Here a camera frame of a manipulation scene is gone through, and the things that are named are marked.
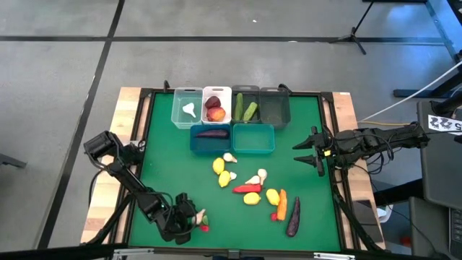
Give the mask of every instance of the clear plastic container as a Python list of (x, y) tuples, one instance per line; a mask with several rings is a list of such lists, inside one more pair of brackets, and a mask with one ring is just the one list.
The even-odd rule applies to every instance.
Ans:
[(237, 123), (232, 128), (232, 148), (237, 153), (268, 154), (274, 147), (270, 124)]
[[(195, 118), (183, 111), (183, 106), (193, 103)], [(201, 124), (202, 89), (200, 87), (178, 87), (173, 94), (172, 122), (179, 129), (190, 129)]]
[[(230, 134), (227, 139), (196, 137), (208, 130), (224, 129)], [(200, 125), (191, 127), (189, 147), (197, 155), (223, 154), (231, 149), (231, 127), (229, 124)]]
[[(247, 85), (236, 85), (232, 86), (232, 123), (233, 124), (241, 124), (241, 123), (250, 123), (250, 124), (258, 124), (260, 123), (260, 88), (257, 86), (247, 86)], [(253, 114), (253, 117), (249, 120), (244, 122), (244, 120), (235, 120), (235, 108), (236, 108), (236, 97), (238, 93), (243, 94), (243, 116), (245, 111), (247, 110), (248, 106), (255, 102), (258, 107), (257, 111)]]
[[(204, 124), (229, 124), (231, 122), (231, 87), (205, 87), (202, 95), (202, 115)], [(205, 102), (212, 96), (219, 98), (221, 107), (225, 110), (225, 118), (221, 122), (212, 122), (207, 119), (207, 108)]]
[(263, 124), (284, 128), (291, 120), (289, 92), (282, 87), (261, 88), (260, 117)]

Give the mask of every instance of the wooden table frame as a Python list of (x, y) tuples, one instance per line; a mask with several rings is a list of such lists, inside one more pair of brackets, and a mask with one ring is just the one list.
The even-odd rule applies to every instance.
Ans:
[[(123, 143), (128, 143), (130, 140), (140, 140), (142, 136), (147, 135), (147, 133), (144, 133), (144, 126), (147, 122), (147, 115), (151, 112), (149, 109), (152, 109), (153, 105), (149, 103), (149, 94), (151, 92), (152, 89), (142, 89), (140, 87), (121, 88), (110, 131), (117, 134)], [(327, 126), (334, 134), (338, 131), (357, 128), (352, 98), (349, 93), (322, 92), (321, 96)], [(112, 157), (104, 157), (102, 163), (110, 163), (112, 159)], [(364, 160), (358, 161), (357, 164), (364, 168), (367, 167)], [(341, 180), (342, 176), (347, 175), (348, 185), (344, 186), (342, 183), (338, 184), (339, 190), (342, 196), (346, 197), (347, 202), (351, 203), (351, 201), (362, 199), (370, 200), (375, 217), (378, 221), (369, 175), (359, 168), (352, 168), (348, 173), (343, 174), (337, 170), (335, 175), (337, 180)], [(106, 172), (101, 173), (97, 178), (87, 214), (87, 220), (82, 233), (82, 243), (91, 240), (112, 215), (118, 201), (122, 198), (120, 190), (120, 183), (115, 178), (110, 177)], [(105, 243), (108, 242), (108, 239), (114, 243), (121, 243), (124, 241), (123, 231), (128, 219), (127, 211), (128, 209), (126, 209), (118, 221), (115, 232), (112, 232), (105, 239)], [(364, 245), (362, 245), (357, 236), (352, 233), (350, 224), (344, 213), (342, 212), (340, 214), (341, 223), (343, 225), (341, 233), (344, 236), (344, 245), (342, 245), (342, 247), (361, 247), (364, 249)], [(378, 243), (378, 245), (385, 248), (384, 243)]]

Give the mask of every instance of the yellow fruit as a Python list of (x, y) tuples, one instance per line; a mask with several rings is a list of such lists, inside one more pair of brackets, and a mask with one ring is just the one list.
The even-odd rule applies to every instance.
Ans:
[(214, 169), (214, 172), (219, 175), (223, 170), (225, 170), (225, 160), (222, 158), (215, 159), (212, 164), (212, 168)]
[(279, 201), (281, 200), (279, 198), (279, 194), (273, 188), (270, 188), (268, 191), (266, 191), (266, 198), (268, 199), (269, 203), (274, 206), (279, 205)]
[(218, 178), (218, 184), (220, 187), (226, 187), (228, 183), (231, 181), (231, 175), (230, 172), (227, 170), (223, 170), (222, 173), (220, 173), (219, 178)]
[(256, 192), (250, 192), (244, 196), (244, 203), (246, 203), (247, 205), (257, 205), (260, 202), (260, 200), (261, 197)]

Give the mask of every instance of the green table surface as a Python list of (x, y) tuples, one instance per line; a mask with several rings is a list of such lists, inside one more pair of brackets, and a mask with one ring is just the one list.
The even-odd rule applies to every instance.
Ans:
[[(234, 248), (286, 251), (340, 251), (339, 234), (328, 176), (320, 178), (314, 167), (293, 160), (313, 151), (293, 150), (305, 140), (311, 126), (321, 128), (318, 100), (315, 97), (291, 97), (292, 121), (275, 131), (276, 149), (269, 155), (235, 154), (237, 163), (226, 163), (226, 170), (237, 173), (237, 179), (220, 188), (218, 175), (212, 170), (216, 156), (198, 156), (189, 150), (189, 130), (180, 130), (170, 121), (172, 94), (155, 95), (141, 181), (155, 191), (173, 197), (186, 192), (197, 210), (206, 209), (210, 231), (196, 228), (191, 240), (183, 245), (161, 239), (155, 224), (149, 224), (136, 208), (128, 244), (130, 246), (181, 248)], [(285, 189), (288, 197), (284, 222), (272, 222), (265, 192), (255, 206), (243, 203), (242, 194), (232, 189), (257, 174), (268, 172), (265, 189)], [(295, 237), (285, 230), (295, 197), (300, 197), (300, 227)]]

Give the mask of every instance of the small red object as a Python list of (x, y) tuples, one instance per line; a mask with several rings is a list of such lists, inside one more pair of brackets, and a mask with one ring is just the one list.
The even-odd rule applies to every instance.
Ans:
[(271, 221), (277, 221), (277, 213), (276, 212), (271, 213)]
[(210, 227), (206, 226), (206, 225), (202, 225), (200, 228), (201, 228), (202, 232), (205, 232), (205, 233), (209, 232), (209, 230), (210, 230)]
[(234, 193), (249, 193), (249, 192), (261, 192), (261, 185), (260, 184), (245, 184), (241, 186), (237, 186), (232, 190)]

